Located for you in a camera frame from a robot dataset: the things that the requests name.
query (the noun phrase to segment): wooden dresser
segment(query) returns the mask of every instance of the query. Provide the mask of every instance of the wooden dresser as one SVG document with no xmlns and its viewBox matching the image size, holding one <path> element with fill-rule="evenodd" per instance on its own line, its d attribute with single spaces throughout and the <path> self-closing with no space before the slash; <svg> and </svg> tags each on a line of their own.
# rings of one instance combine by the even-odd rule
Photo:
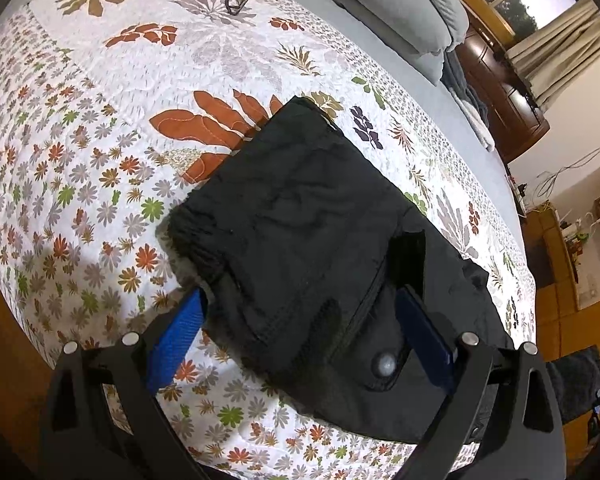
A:
<svg viewBox="0 0 600 480">
<path fill-rule="evenodd" d="M 549 123 L 504 59 L 504 51 L 476 17 L 469 17 L 471 26 L 456 52 L 467 82 L 489 107 L 489 131 L 508 164 L 538 142 Z"/>
</svg>

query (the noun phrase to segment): quilted bedspread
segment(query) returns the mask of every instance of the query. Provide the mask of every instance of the quilted bedspread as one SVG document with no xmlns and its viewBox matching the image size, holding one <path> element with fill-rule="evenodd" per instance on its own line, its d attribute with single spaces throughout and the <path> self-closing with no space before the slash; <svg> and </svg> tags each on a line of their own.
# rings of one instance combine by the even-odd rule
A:
<svg viewBox="0 0 600 480">
<path fill-rule="evenodd" d="M 535 339 L 534 282 L 480 183 L 333 27 L 292 0 L 237 16 L 224 0 L 33 0 L 0 27 L 0 288 L 49 365 L 68 340 L 112 344 L 178 303 L 196 273 L 168 212 L 293 95 L 490 272 L 516 345 Z M 157 399 L 195 459 L 234 476 L 390 478 L 413 449 L 303 413 L 204 331 Z"/>
</svg>

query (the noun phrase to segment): black clothing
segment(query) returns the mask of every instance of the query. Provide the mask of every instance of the black clothing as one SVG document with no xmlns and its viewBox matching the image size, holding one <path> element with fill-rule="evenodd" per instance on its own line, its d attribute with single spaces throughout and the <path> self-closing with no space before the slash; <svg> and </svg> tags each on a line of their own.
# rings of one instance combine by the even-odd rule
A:
<svg viewBox="0 0 600 480">
<path fill-rule="evenodd" d="M 416 443 L 445 397 L 405 343 L 397 287 L 421 295 L 450 348 L 467 331 L 512 348 L 487 272 L 307 99 L 292 99 L 190 193 L 169 233 L 215 295 L 212 338 L 345 430 Z M 395 373 L 383 376 L 387 354 Z"/>
<path fill-rule="evenodd" d="M 562 423 L 591 411 L 600 390 L 600 350 L 593 345 L 546 364 Z"/>
</svg>

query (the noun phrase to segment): beige curtain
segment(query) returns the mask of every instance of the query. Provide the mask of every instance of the beige curtain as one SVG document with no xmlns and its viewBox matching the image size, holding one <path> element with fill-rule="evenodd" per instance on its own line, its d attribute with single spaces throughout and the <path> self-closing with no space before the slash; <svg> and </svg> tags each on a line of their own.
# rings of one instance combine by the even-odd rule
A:
<svg viewBox="0 0 600 480">
<path fill-rule="evenodd" d="M 542 110 L 600 57 L 600 11 L 579 0 L 547 26 L 507 50 L 507 57 Z"/>
</svg>

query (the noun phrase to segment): purple leaf pattern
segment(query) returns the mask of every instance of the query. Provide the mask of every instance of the purple leaf pattern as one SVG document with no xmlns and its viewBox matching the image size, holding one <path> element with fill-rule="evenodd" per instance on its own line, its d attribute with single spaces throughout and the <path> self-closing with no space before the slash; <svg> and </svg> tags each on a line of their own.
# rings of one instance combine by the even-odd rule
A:
<svg viewBox="0 0 600 480">
<path fill-rule="evenodd" d="M 374 131 L 371 121 L 362 113 L 362 108 L 354 106 L 350 112 L 353 115 L 353 121 L 356 123 L 356 127 L 353 130 L 358 134 L 360 139 L 365 142 L 371 142 L 374 148 L 382 150 L 382 144 L 378 140 L 378 133 Z"/>
</svg>

